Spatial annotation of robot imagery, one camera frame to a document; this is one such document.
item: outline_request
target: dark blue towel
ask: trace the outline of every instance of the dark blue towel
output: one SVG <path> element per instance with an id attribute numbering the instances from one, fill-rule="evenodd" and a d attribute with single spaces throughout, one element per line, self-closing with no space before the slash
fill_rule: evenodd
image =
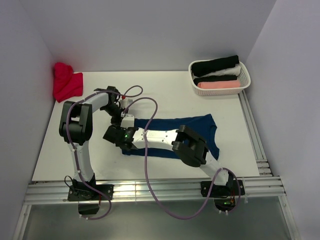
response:
<path id="1" fill-rule="evenodd" d="M 149 119 L 135 119 L 134 126 L 138 128 L 145 128 Z M 175 119 L 153 119 L 148 127 L 149 130 L 167 131 L 172 129 L 178 129 L 180 125 L 186 125 L 193 129 L 195 132 L 200 134 L 206 139 L 206 143 L 212 156 L 218 160 L 219 148 L 215 142 L 215 134 L 217 126 L 211 114 L 205 116 L 194 116 L 185 118 L 175 118 Z M 138 155 L 144 156 L 145 149 L 136 149 L 131 151 L 122 150 L 125 155 Z M 161 157 L 170 159 L 179 159 L 174 151 L 159 148 L 149 148 L 148 156 L 151 157 Z"/>

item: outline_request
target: cloth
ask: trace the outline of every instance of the cloth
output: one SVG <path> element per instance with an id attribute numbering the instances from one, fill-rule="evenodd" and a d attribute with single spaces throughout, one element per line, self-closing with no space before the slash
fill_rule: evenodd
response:
<path id="1" fill-rule="evenodd" d="M 193 82 L 197 86 L 199 83 L 203 83 L 203 82 L 218 82 L 218 81 L 232 81 L 232 80 L 237 80 L 237 76 L 236 75 L 204 76 L 204 77 L 195 78 Z"/>
<path id="2" fill-rule="evenodd" d="M 83 91 L 83 74 L 74 74 L 70 65 L 57 62 L 54 65 L 53 97 L 58 103 L 74 96 L 82 96 Z"/>
<path id="3" fill-rule="evenodd" d="M 208 74 L 202 76 L 202 78 L 210 77 L 210 76 L 223 76 L 223 75 L 236 75 L 236 76 L 239 76 L 240 72 L 241 72 L 241 66 L 239 64 L 237 64 L 235 67 L 232 67 L 232 68 L 227 68 L 227 69 L 223 69 L 223 70 L 220 70 L 220 71 L 215 71 L 215 72 L 208 73 Z"/>
<path id="4" fill-rule="evenodd" d="M 239 80 L 200 82 L 198 83 L 198 87 L 201 89 L 232 89 L 232 88 L 240 88 L 241 82 Z"/>
<path id="5" fill-rule="evenodd" d="M 191 71 L 194 76 L 202 77 L 209 73 L 234 68 L 237 64 L 239 64 L 239 57 L 238 55 L 234 55 L 210 61 L 195 62 L 191 66 Z"/>
<path id="6" fill-rule="evenodd" d="M 149 119 L 135 119 L 134 126 L 138 128 L 145 128 Z M 204 116 L 194 116 L 185 118 L 174 118 L 174 119 L 153 119 L 148 127 L 149 130 L 167 131 L 178 129 L 180 125 L 186 125 L 192 130 L 200 134 L 206 139 L 206 144 L 212 154 L 217 160 L 219 157 L 219 148 L 215 142 L 215 134 L 217 130 L 216 123 L 212 118 L 211 114 Z M 136 149 L 131 151 L 122 150 L 125 155 L 137 155 L 144 156 L 145 149 Z M 159 148 L 148 148 L 149 157 L 161 157 L 169 159 L 179 159 L 174 151 Z"/>

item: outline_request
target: pink towel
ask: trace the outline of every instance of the pink towel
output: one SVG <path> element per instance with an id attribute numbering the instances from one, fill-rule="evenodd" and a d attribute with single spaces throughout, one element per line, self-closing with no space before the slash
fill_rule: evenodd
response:
<path id="1" fill-rule="evenodd" d="M 239 80 L 231 80 L 231 81 L 203 81 L 198 83 L 198 88 L 201 89 L 232 89 L 232 88 L 240 88 L 241 82 Z"/>

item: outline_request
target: basket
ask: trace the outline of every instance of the basket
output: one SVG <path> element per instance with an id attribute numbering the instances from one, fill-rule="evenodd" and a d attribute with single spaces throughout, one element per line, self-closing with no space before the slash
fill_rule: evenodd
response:
<path id="1" fill-rule="evenodd" d="M 210 60 L 198 60 L 198 61 L 193 61 L 189 65 L 189 75 L 190 75 L 190 80 L 191 84 L 193 87 L 193 90 L 195 94 L 199 96 L 217 96 L 217 95 L 231 95 L 231 94 L 238 94 L 240 93 L 243 89 L 247 88 L 251 84 L 251 79 L 249 72 L 246 68 L 246 66 L 242 63 L 239 62 L 239 65 L 241 67 L 240 75 L 238 76 L 238 80 L 241 83 L 241 87 L 234 87 L 234 88 L 219 88 L 219 89 L 202 89 L 200 87 L 197 87 L 194 83 L 194 76 L 191 72 L 191 66 L 194 63 L 198 62 L 205 62 L 205 61 L 210 61 Z"/>

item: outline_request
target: black towel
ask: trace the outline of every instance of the black towel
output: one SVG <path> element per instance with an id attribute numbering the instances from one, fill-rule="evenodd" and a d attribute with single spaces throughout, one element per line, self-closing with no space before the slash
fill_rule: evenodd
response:
<path id="1" fill-rule="evenodd" d="M 239 64 L 238 55 L 218 58 L 210 61 L 196 62 L 192 64 L 191 71 L 194 76 L 202 77 L 209 73 L 213 73 L 223 69 L 234 68 L 236 64 Z"/>
<path id="2" fill-rule="evenodd" d="M 203 83 L 203 82 L 219 82 L 219 81 L 232 81 L 232 80 L 237 80 L 237 76 L 236 75 L 205 76 L 205 77 L 195 78 L 193 82 L 196 86 L 198 86 L 198 83 Z"/>

